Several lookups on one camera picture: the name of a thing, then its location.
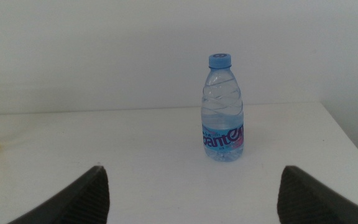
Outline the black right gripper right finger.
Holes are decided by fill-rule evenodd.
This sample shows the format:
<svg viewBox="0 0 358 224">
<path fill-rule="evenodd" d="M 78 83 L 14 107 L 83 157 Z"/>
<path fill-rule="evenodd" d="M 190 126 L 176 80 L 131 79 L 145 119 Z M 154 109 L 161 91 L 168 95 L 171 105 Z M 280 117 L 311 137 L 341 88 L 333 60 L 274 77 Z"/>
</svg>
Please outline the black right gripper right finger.
<svg viewBox="0 0 358 224">
<path fill-rule="evenodd" d="M 277 213 L 280 223 L 358 223 L 358 205 L 297 166 L 282 172 Z"/>
</svg>

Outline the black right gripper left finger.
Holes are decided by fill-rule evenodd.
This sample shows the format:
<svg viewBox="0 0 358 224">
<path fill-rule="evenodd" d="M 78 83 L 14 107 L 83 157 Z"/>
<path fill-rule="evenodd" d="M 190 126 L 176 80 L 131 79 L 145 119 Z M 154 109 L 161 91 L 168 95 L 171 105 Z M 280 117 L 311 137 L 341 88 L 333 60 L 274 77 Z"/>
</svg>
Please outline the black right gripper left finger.
<svg viewBox="0 0 358 224">
<path fill-rule="evenodd" d="M 109 184 L 103 166 L 94 166 L 59 193 L 11 224 L 105 224 L 110 207 Z"/>
</svg>

